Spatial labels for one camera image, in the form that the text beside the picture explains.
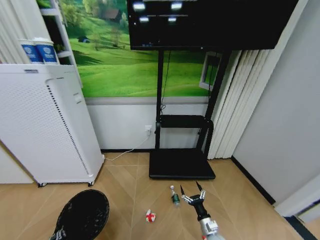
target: white curtain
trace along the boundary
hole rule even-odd
[[[208,159],[232,156],[307,2],[297,3],[273,50],[232,53],[213,112],[214,131]]]
[[[50,39],[36,0],[0,0],[0,62],[30,64],[20,39]]]

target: white cable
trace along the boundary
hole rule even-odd
[[[117,158],[119,158],[120,156],[122,156],[123,154],[129,153],[129,152],[135,150],[137,147],[140,147],[145,141],[147,141],[147,140],[149,139],[149,137],[150,137],[150,135],[147,136],[146,139],[143,140],[138,146],[135,146],[135,147],[132,148],[131,150],[125,151],[125,152],[121,153],[119,156],[117,156],[117,157],[115,157],[115,158],[113,158],[113,159],[109,159],[109,158],[105,158],[105,159],[106,159],[106,160],[109,160],[109,161],[114,161],[114,160],[116,160]]]

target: television screen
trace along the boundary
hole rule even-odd
[[[298,0],[127,0],[132,50],[273,49]]]

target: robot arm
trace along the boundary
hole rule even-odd
[[[181,188],[181,198],[184,199],[189,205],[193,206],[196,214],[197,220],[200,223],[202,235],[206,236],[207,240],[224,240],[224,238],[218,234],[218,225],[216,221],[211,219],[210,214],[208,214],[207,210],[204,207],[204,200],[206,196],[206,190],[202,189],[200,184],[196,181],[196,185],[201,191],[200,194],[194,196],[187,196],[180,185]]]

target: cable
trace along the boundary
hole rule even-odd
[[[164,101],[164,98],[165,98],[165,91],[166,91],[166,86],[167,86],[170,56],[171,56],[171,51],[169,51],[168,63],[167,63],[167,66],[166,66],[166,75],[165,75],[165,82],[164,82],[164,88],[163,88],[163,96],[162,96],[161,105],[160,105],[161,115],[163,115],[162,110],[166,108],[166,105],[163,104],[163,101]]]
[[[150,137],[150,135],[147,136],[147,137],[145,138],[145,140],[143,140],[138,146],[135,146],[135,147],[132,148],[131,150],[125,151],[125,152],[121,153],[119,156],[117,156],[117,157],[115,157],[115,158],[113,158],[113,159],[109,159],[109,158],[105,158],[105,159],[106,159],[106,160],[109,160],[109,161],[114,161],[114,160],[116,160],[117,158],[119,158],[120,156],[122,156],[123,154],[132,152],[132,151],[135,150],[137,147],[140,147],[145,141],[147,141],[147,140],[149,139],[149,137]]]
[[[210,72],[210,78],[209,78],[209,91],[208,91],[208,98],[210,99],[210,85],[211,85],[211,78],[212,78],[212,72],[214,69],[214,65],[211,65],[211,72]]]

